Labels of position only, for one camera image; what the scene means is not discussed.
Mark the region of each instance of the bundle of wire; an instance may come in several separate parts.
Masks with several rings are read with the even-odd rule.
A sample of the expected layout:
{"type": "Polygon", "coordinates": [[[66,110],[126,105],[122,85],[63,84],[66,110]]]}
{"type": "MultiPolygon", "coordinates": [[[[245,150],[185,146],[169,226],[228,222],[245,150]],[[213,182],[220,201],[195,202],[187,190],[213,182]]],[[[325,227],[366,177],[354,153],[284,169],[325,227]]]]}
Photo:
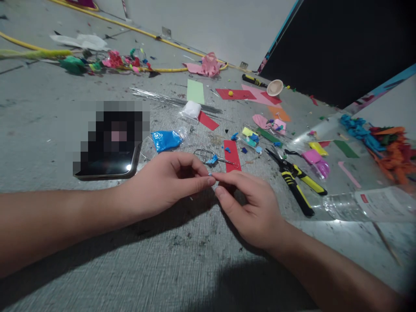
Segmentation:
{"type": "MultiPolygon", "coordinates": [[[[185,104],[187,103],[187,101],[185,100],[181,100],[181,99],[177,99],[174,97],[168,97],[166,95],[162,95],[162,94],[157,94],[157,93],[153,93],[153,92],[149,92],[149,91],[145,91],[145,90],[140,90],[137,88],[130,88],[132,89],[134,92],[134,95],[139,95],[143,98],[147,98],[149,100],[156,100],[159,102],[163,102],[166,104],[170,104],[173,106],[178,106],[178,107],[184,107],[185,104]]],[[[213,113],[213,114],[222,114],[222,110],[212,107],[212,106],[208,106],[205,104],[201,104],[201,109],[203,111],[207,111],[209,113],[213,113]]]]}

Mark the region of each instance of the pliers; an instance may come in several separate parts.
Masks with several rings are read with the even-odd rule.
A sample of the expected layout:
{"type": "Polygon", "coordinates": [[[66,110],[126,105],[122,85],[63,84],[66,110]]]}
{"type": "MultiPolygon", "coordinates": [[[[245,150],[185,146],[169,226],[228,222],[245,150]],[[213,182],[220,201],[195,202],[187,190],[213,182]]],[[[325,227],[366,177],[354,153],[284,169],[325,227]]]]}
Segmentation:
{"type": "Polygon", "coordinates": [[[304,173],[297,165],[293,165],[288,161],[284,160],[279,152],[276,151],[277,155],[271,152],[269,149],[266,149],[266,153],[279,165],[279,171],[282,173],[283,179],[286,181],[286,184],[289,186],[289,189],[292,191],[295,196],[296,201],[298,202],[302,212],[307,217],[312,217],[315,212],[311,208],[311,205],[308,203],[305,195],[303,194],[301,188],[295,181],[295,177],[300,178],[305,182],[311,189],[317,192],[321,196],[325,196],[328,192],[312,180],[306,173],[304,173]]]}

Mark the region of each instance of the water bottle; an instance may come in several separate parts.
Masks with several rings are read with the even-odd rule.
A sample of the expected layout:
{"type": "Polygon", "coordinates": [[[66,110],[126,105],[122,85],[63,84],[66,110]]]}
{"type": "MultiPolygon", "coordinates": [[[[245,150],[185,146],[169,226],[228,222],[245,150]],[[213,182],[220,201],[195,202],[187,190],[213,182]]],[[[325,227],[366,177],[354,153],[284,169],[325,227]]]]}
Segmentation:
{"type": "Polygon", "coordinates": [[[398,185],[328,195],[320,208],[341,221],[416,222],[416,191],[413,185],[398,185]]]}

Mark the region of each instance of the smartphone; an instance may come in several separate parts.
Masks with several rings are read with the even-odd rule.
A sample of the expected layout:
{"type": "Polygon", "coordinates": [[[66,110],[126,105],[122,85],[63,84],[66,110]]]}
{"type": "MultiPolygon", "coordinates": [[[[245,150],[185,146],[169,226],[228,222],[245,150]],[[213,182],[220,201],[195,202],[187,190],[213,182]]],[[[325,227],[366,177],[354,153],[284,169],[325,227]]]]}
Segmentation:
{"type": "Polygon", "coordinates": [[[83,180],[128,179],[136,174],[141,131],[135,130],[141,112],[100,112],[95,131],[88,132],[87,151],[74,163],[74,177],[83,180]]]}

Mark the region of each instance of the red paper strip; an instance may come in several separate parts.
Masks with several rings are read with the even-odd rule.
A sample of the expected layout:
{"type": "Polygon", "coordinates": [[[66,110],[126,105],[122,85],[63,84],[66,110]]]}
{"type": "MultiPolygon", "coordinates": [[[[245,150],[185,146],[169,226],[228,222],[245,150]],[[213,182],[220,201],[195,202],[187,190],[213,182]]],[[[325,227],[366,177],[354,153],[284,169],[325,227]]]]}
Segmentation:
{"type": "Polygon", "coordinates": [[[255,100],[256,97],[248,90],[215,89],[223,100],[255,100]]]}
{"type": "Polygon", "coordinates": [[[271,97],[270,95],[267,94],[267,92],[262,92],[261,95],[264,96],[267,100],[269,100],[275,105],[280,104],[282,102],[282,100],[280,100],[277,97],[271,97]]]}
{"type": "Polygon", "coordinates": [[[321,141],[318,142],[320,146],[327,147],[332,141],[321,141]]]}
{"type": "Polygon", "coordinates": [[[237,144],[235,143],[235,141],[224,140],[224,153],[225,153],[225,160],[231,161],[232,163],[235,164],[234,166],[232,164],[225,163],[225,168],[227,172],[231,172],[233,170],[241,171],[240,158],[238,157],[237,144]],[[230,149],[231,153],[225,150],[227,147],[230,149]]]}
{"type": "Polygon", "coordinates": [[[201,124],[209,128],[209,130],[214,131],[218,128],[219,124],[213,121],[210,117],[208,117],[203,111],[199,112],[198,120],[201,124]]]}

